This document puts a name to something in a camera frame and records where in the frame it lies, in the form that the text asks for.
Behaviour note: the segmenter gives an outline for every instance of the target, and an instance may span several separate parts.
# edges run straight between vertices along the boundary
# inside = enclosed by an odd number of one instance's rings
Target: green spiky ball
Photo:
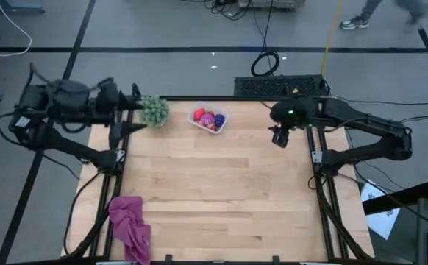
[[[170,114],[166,99],[159,96],[143,96],[141,104],[145,109],[140,110],[140,121],[152,127],[161,127]]]

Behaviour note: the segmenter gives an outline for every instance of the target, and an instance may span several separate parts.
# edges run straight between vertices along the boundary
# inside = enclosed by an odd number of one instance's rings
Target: person's leg
[[[365,29],[369,26],[369,18],[381,4],[382,0],[367,0],[365,6],[363,7],[363,10],[361,11],[361,15],[357,15],[354,18],[343,21],[340,23],[340,28],[350,30],[350,29]]]
[[[371,15],[376,10],[377,6],[381,4],[382,0],[368,0],[366,1],[365,6],[363,7],[363,10],[361,11],[361,18],[365,21],[368,21]]]
[[[396,4],[410,13],[410,24],[417,24],[427,15],[428,4],[422,0],[396,0]]]

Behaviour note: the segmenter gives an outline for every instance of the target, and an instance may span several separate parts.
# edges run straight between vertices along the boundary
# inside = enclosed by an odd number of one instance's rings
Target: gray floor
[[[15,22],[32,37],[34,47],[72,47],[89,0],[42,0],[43,15],[13,15]],[[363,0],[345,0],[340,19],[359,12]],[[269,46],[324,47],[338,0],[307,0],[297,13],[274,11],[268,32]],[[257,11],[265,26],[267,12]],[[386,48],[424,45],[413,29],[404,25],[407,14],[384,1],[367,30],[336,30],[334,47]],[[428,19],[425,23],[428,33]],[[25,46],[26,38],[0,16],[0,46]],[[85,33],[83,47],[179,47],[261,46],[262,39],[248,13],[239,21],[212,15],[202,4],[175,0],[97,0]],[[12,110],[33,62],[48,78],[61,78],[69,53],[29,53],[0,60],[0,114]],[[232,95],[235,77],[250,76],[257,53],[80,53],[71,79],[88,85],[113,76],[119,88],[129,92],[136,82],[145,94]],[[317,74],[320,53],[280,53],[278,74]],[[428,101],[428,54],[329,54],[325,77],[332,93],[347,99],[393,102]],[[353,104],[353,107],[389,119],[428,114],[428,106]],[[428,120],[408,123],[413,128],[414,155],[404,162],[371,161],[401,186],[428,181]],[[375,138],[351,131],[355,145]],[[86,143],[88,131],[69,135]],[[79,162],[55,152],[49,153],[78,172]],[[0,246],[23,188],[33,153],[0,138]],[[399,190],[376,170],[359,166],[366,177],[381,186]],[[8,262],[58,258],[63,231],[76,180],[59,166],[44,161]],[[392,247],[373,235],[381,257],[400,255],[412,259],[413,217],[402,212],[391,235]]]

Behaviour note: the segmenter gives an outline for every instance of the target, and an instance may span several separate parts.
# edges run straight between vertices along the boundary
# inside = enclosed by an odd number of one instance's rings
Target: easter egg
[[[220,127],[222,127],[222,124],[224,124],[224,121],[226,120],[226,117],[224,117],[224,115],[222,115],[222,114],[218,114],[218,115],[215,116],[214,119],[215,119],[214,125],[217,128],[220,128]]]
[[[208,124],[208,125],[207,125],[207,128],[209,128],[209,129],[211,129],[211,130],[215,131],[215,125],[214,125],[214,124]]]
[[[204,125],[212,124],[214,123],[214,116],[209,113],[206,113],[201,117],[201,121]]]
[[[194,120],[199,121],[205,113],[206,113],[206,110],[204,108],[197,109],[193,114]]]

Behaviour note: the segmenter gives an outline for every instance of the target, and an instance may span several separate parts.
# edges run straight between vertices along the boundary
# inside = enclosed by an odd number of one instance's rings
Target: white cable
[[[0,10],[1,10],[1,12],[3,13],[3,15],[5,16],[5,18],[7,18],[7,19],[8,19],[8,21],[9,21],[11,24],[13,24],[13,26],[15,26],[17,29],[19,29],[22,33],[24,33],[24,34],[25,34],[25,36],[27,36],[27,37],[28,37],[28,39],[29,39],[28,47],[27,47],[24,51],[22,51],[22,52],[12,53],[12,54],[0,54],[0,57],[9,57],[9,56],[15,56],[15,55],[21,55],[21,54],[25,54],[25,53],[27,53],[27,52],[29,51],[29,48],[31,48],[31,45],[32,45],[32,38],[31,38],[31,36],[29,36],[29,35],[28,35],[28,33],[26,33],[24,30],[22,30],[22,28],[20,28],[17,24],[15,24],[15,22],[13,22],[13,21],[8,17],[8,15],[7,15],[7,14],[6,14],[6,12],[3,10],[3,8],[1,8],[1,5],[0,5]]]

